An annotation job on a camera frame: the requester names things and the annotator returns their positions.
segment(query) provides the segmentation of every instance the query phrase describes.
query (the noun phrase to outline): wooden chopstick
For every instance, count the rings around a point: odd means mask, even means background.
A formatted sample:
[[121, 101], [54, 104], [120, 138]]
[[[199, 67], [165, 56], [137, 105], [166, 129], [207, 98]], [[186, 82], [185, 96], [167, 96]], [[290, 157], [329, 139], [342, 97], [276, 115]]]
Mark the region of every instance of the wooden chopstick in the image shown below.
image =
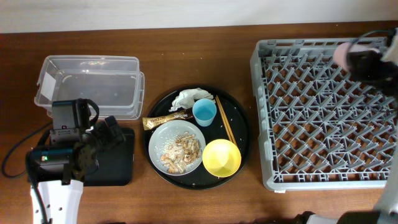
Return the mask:
[[218, 96], [216, 96], [216, 102], [217, 102], [217, 105], [218, 105], [218, 109], [220, 110], [221, 118], [223, 119], [223, 123], [224, 123], [224, 126], [225, 126], [226, 133], [228, 135], [228, 138], [233, 144], [235, 144], [235, 146], [237, 146], [234, 134], [233, 134], [232, 129], [231, 129], [231, 126], [229, 125], [229, 122], [228, 122], [228, 118], [225, 115], [225, 112], [224, 112], [224, 109], [223, 109], [223, 105], [221, 104], [221, 101], [218, 98]]

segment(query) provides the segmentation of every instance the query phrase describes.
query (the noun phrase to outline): white tissue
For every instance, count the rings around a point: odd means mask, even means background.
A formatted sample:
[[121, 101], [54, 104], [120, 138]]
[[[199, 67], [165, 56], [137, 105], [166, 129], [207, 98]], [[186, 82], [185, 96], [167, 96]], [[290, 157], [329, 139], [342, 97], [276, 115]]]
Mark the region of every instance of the white tissue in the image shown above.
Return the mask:
[[188, 109], [193, 106], [195, 100], [200, 99], [209, 99], [212, 100], [214, 97], [212, 94], [207, 92], [206, 90], [202, 90], [201, 88], [191, 89], [191, 90], [183, 90], [180, 92], [179, 96], [175, 98], [172, 103], [172, 107], [169, 109], [169, 112], [173, 112], [178, 110], [179, 108]]

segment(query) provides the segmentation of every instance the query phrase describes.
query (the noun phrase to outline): gray dish rack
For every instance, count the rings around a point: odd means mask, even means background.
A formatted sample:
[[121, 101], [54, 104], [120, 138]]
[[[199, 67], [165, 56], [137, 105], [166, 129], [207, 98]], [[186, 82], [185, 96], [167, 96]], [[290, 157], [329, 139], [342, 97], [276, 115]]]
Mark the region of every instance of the gray dish rack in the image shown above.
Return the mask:
[[[250, 60], [264, 186], [382, 188], [397, 145], [395, 101], [333, 63], [351, 39], [261, 40]], [[385, 38], [359, 44], [386, 50]]]

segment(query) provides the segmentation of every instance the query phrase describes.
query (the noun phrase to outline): wooden table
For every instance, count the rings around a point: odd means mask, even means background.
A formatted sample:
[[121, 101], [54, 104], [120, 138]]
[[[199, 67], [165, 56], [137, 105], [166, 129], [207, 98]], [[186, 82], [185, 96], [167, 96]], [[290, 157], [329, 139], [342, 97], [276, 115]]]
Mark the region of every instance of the wooden table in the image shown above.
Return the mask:
[[[48, 55], [126, 55], [140, 60], [146, 76], [142, 115], [175, 88], [201, 83], [227, 91], [246, 109], [254, 136], [257, 111], [249, 59], [258, 40], [357, 37], [398, 22], [287, 24], [193, 29], [104, 30], [0, 35], [0, 159], [24, 136], [50, 121], [34, 105], [37, 79]], [[369, 210], [382, 190], [336, 190], [275, 194], [262, 184], [258, 141], [245, 168], [221, 187], [192, 191], [163, 180], [148, 163], [141, 121], [123, 121], [136, 132], [132, 183], [124, 187], [87, 187], [78, 223], [237, 223], [293, 218], [306, 210], [336, 218], [348, 210]], [[11, 157], [8, 172], [24, 169], [24, 155], [39, 135]], [[0, 175], [1, 223], [32, 223], [26, 177]]]

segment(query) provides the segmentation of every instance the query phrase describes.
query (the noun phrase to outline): clear plastic bin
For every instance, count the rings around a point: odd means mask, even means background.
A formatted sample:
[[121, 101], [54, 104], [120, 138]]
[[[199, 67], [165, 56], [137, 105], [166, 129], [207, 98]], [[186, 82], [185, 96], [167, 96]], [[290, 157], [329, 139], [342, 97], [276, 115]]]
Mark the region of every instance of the clear plastic bin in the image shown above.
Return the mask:
[[52, 102], [87, 98], [99, 106], [99, 117], [138, 119], [145, 78], [135, 57], [57, 55], [44, 60], [35, 104], [52, 116]]

